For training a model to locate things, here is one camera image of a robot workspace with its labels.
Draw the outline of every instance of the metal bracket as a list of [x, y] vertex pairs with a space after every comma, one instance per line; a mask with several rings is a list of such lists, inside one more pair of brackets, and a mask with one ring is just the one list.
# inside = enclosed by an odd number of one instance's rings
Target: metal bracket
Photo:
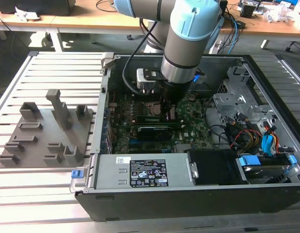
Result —
[[144, 79], [147, 81], [159, 81], [164, 80], [161, 75], [160, 69], [155, 67], [149, 67], [143, 69]]
[[101, 58], [101, 72], [104, 73], [105, 69], [111, 67], [115, 64], [114, 53], [113, 52], [104, 52]]

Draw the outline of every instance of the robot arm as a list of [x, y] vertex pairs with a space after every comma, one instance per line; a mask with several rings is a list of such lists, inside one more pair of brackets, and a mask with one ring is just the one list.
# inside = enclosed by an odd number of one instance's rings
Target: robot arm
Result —
[[160, 74], [161, 97], [177, 104], [187, 93], [220, 15], [215, 0], [114, 0], [131, 17], [169, 23]]

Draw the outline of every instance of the blue cable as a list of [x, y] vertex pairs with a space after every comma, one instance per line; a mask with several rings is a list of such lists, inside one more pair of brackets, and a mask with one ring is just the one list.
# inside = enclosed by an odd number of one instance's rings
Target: blue cable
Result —
[[235, 46], [236, 37], [237, 37], [237, 23], [235, 22], [234, 19], [232, 19], [232, 18], [230, 18], [230, 19], [234, 22], [234, 25], [235, 25], [235, 35], [234, 35], [234, 39], [233, 39], [233, 42], [232, 42], [231, 48], [229, 49], [228, 54], [230, 54], [231, 51], [233, 50], [233, 48]]

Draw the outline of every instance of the table leg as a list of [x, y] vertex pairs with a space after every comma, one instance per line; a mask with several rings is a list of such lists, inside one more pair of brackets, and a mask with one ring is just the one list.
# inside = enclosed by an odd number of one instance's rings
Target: table leg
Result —
[[51, 38], [52, 38], [52, 41], [53, 41], [54, 50], [56, 52], [64, 51], [60, 33], [50, 32], [50, 35], [51, 35]]
[[262, 42], [262, 44], [261, 44], [260, 47], [261, 47], [263, 50], [265, 50], [269, 42], [270, 42], [269, 40], [264, 40], [264, 41]]

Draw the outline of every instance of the capacitor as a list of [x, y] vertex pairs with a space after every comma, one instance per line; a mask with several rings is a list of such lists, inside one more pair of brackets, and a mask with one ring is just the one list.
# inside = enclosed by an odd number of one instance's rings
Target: capacitor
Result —
[[191, 95], [189, 97], [189, 102], [194, 102], [196, 100], [196, 96], [195, 95]]

